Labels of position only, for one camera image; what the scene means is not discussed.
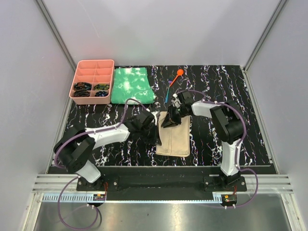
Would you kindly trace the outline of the beige cloth napkin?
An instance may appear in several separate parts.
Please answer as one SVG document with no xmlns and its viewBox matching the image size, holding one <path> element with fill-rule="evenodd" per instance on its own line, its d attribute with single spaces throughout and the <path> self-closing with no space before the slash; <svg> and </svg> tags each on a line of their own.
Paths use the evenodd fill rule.
<svg viewBox="0 0 308 231">
<path fill-rule="evenodd" d="M 181 124 L 162 128 L 167 112 L 160 112 L 158 132 L 161 145 L 156 146 L 156 154 L 164 156 L 188 157 L 190 155 L 190 117 L 181 119 Z"/>
</svg>

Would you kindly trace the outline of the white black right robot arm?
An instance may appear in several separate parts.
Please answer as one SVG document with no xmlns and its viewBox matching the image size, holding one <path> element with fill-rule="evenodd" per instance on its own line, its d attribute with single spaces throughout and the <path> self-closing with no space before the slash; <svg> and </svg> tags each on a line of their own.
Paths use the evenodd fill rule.
<svg viewBox="0 0 308 231">
<path fill-rule="evenodd" d="M 195 101 L 195 90 L 180 91 L 171 99 L 161 127 L 170 128 L 181 124 L 186 116 L 203 116 L 212 120 L 217 137 L 222 142 L 222 162 L 219 176 L 213 186 L 229 191 L 240 182 L 240 149 L 246 136 L 246 123 L 234 101 L 208 102 L 205 99 Z"/>
</svg>

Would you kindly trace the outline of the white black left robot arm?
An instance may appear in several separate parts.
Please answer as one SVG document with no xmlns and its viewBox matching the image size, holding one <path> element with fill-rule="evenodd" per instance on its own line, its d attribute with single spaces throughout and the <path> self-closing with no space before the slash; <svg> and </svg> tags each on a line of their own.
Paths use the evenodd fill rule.
<svg viewBox="0 0 308 231">
<path fill-rule="evenodd" d="M 90 161 L 96 148 L 127 140 L 142 140 L 146 144 L 161 144 L 159 138 L 158 111 L 143 111 L 123 122 L 102 128 L 71 127 L 54 146 L 56 164 L 70 174 L 76 173 L 91 189 L 103 187 L 100 170 Z"/>
</svg>

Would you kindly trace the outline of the teal plastic utensil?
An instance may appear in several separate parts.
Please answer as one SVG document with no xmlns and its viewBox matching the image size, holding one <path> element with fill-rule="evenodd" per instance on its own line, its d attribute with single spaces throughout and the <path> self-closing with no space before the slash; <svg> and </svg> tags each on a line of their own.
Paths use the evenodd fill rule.
<svg viewBox="0 0 308 231">
<path fill-rule="evenodd" d="M 167 103 L 167 102 L 168 102 L 168 96 L 169 96 L 170 86 L 171 86 L 171 84 L 169 84 L 169 86 L 168 86 L 168 89 L 167 89 L 167 93 L 166 93 L 166 97 L 165 97 L 164 103 Z"/>
</svg>

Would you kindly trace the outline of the orange plastic spoon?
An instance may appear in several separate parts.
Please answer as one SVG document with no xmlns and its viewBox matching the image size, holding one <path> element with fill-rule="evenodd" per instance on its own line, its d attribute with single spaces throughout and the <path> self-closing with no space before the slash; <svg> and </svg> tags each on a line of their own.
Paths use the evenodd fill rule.
<svg viewBox="0 0 308 231">
<path fill-rule="evenodd" d="M 180 77 L 180 76 L 182 76 L 183 73 L 184 73 L 184 71 L 183 71 L 182 69 L 179 69 L 179 70 L 177 71 L 176 76 L 175 76 L 174 79 L 171 81 L 170 86 L 172 86 L 172 85 L 175 83 L 175 81 L 177 80 L 177 78 Z"/>
</svg>

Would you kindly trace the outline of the green white tie-dye cloth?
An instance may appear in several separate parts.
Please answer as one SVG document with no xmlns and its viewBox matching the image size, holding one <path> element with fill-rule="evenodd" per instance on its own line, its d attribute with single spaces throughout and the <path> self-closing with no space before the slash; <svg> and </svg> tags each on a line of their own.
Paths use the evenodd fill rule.
<svg viewBox="0 0 308 231">
<path fill-rule="evenodd" d="M 142 104 L 152 104 L 155 94 L 149 84 L 145 67 L 117 68 L 111 93 L 111 103 L 124 104 L 132 98 Z"/>
</svg>

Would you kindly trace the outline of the blue coiled band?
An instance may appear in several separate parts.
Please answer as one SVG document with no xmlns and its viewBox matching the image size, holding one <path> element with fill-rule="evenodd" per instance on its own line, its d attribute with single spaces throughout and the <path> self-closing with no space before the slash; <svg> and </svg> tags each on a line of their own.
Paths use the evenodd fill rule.
<svg viewBox="0 0 308 231">
<path fill-rule="evenodd" d="M 95 93 L 95 97 L 106 97 L 108 95 L 108 92 L 106 92 L 106 91 L 97 91 L 96 93 Z"/>
</svg>

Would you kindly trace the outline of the yellow green coiled band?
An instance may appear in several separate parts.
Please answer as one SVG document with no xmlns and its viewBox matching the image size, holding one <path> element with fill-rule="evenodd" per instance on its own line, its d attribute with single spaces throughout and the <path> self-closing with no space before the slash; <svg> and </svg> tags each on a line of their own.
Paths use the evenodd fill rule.
<svg viewBox="0 0 308 231">
<path fill-rule="evenodd" d="M 94 86 L 94 90 L 109 90 L 109 88 L 110 88 L 110 85 L 104 84 L 104 83 L 99 83 Z"/>
</svg>

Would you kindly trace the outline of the pink compartment tray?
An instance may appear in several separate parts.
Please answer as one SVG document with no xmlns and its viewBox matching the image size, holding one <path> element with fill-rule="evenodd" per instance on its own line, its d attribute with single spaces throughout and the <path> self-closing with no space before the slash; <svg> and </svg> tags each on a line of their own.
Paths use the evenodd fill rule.
<svg viewBox="0 0 308 231">
<path fill-rule="evenodd" d="M 114 70 L 115 62 L 111 59 L 105 60 L 82 60 L 77 64 L 71 89 L 69 92 L 69 97 L 77 105 L 86 104 L 109 104 L 111 102 L 111 91 L 114 81 Z M 88 82 L 92 85 L 89 97 L 74 98 L 73 94 L 75 90 L 73 89 L 74 84 L 77 82 Z M 94 86 L 99 83 L 109 84 L 109 90 L 106 97 L 95 97 L 95 93 L 98 90 L 94 90 Z"/>
</svg>

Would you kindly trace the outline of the dark coiled band bottom-left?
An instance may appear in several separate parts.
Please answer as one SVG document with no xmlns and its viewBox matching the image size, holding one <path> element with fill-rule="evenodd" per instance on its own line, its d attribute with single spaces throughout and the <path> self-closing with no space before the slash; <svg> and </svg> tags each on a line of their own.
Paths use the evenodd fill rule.
<svg viewBox="0 0 308 231">
<path fill-rule="evenodd" d="M 90 91 L 88 90 L 76 90 L 73 94 L 74 98 L 80 98 L 80 97 L 89 97 Z"/>
</svg>

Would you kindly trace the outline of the dark coiled band top-left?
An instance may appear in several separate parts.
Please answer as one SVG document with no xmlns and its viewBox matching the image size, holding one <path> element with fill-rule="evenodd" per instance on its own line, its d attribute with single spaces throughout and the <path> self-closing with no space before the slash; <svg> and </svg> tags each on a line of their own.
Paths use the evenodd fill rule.
<svg viewBox="0 0 308 231">
<path fill-rule="evenodd" d="M 77 82 L 74 84 L 73 89 L 75 91 L 77 90 L 91 90 L 92 85 L 88 82 Z"/>
</svg>

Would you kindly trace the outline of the aluminium front frame rail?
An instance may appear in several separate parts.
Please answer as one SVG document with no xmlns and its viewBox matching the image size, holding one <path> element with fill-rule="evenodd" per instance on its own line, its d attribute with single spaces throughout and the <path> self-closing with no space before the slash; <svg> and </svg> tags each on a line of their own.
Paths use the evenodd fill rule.
<svg viewBox="0 0 308 231">
<path fill-rule="evenodd" d="M 32 189 L 33 193 L 41 193 L 43 200 L 55 202 L 63 193 L 62 202 L 90 203 L 221 203 L 226 195 L 241 194 L 252 198 L 258 194 L 292 194 L 293 189 L 287 175 L 242 175 L 247 191 L 206 192 L 194 188 L 131 188 L 110 192 L 107 187 L 101 191 L 78 191 L 78 178 L 75 175 L 41 174 L 38 175 Z"/>
</svg>

